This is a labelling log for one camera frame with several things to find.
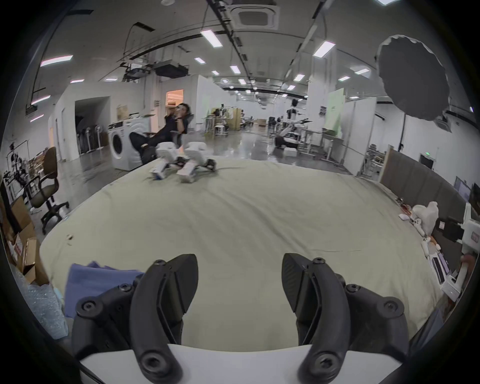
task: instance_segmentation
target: blue cloth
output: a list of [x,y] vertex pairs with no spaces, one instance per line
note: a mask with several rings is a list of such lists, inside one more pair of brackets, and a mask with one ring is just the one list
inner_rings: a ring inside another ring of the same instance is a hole
[[98,296],[120,284],[131,284],[142,272],[120,271],[108,266],[101,267],[93,261],[89,265],[72,264],[65,287],[65,316],[75,317],[78,300]]

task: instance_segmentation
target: beige bed sheet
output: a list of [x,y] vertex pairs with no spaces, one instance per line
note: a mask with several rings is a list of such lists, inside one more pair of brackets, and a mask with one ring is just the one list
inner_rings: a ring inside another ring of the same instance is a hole
[[149,164],[90,197],[41,245],[53,284],[64,292],[72,263],[145,271],[156,259],[195,253],[199,284],[182,343],[287,348],[298,340],[281,261],[297,252],[323,257],[347,283],[401,299],[410,337],[423,325],[441,291],[419,234],[377,186],[267,161],[217,161],[216,174],[193,184],[175,174],[153,180]]

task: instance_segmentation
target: cardboard box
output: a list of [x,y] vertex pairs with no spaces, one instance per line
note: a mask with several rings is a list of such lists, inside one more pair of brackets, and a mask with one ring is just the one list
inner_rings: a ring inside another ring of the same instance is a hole
[[40,241],[36,238],[33,224],[26,226],[18,238],[22,244],[22,253],[17,257],[16,263],[18,270],[29,284],[34,281],[38,285],[48,284],[48,276],[40,260]]
[[33,225],[23,197],[19,197],[12,203],[12,212],[21,229],[24,229],[29,224]]

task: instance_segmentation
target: air conditioning unit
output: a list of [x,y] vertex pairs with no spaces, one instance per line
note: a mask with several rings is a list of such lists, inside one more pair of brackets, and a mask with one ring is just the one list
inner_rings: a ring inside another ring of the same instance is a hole
[[234,29],[278,29],[280,7],[267,4],[235,4],[227,5],[230,21]]

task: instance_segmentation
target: man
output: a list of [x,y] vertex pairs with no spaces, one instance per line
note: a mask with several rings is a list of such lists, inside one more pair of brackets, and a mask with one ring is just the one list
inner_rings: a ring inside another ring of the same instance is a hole
[[147,138],[137,132],[131,132],[130,142],[132,146],[140,154],[143,164],[147,164],[156,159],[155,149],[159,143],[172,141],[177,138],[177,146],[181,146],[181,135],[187,133],[188,120],[190,115],[190,107],[188,104],[180,103],[175,108],[173,117],[167,119],[165,116],[166,124],[152,137]]

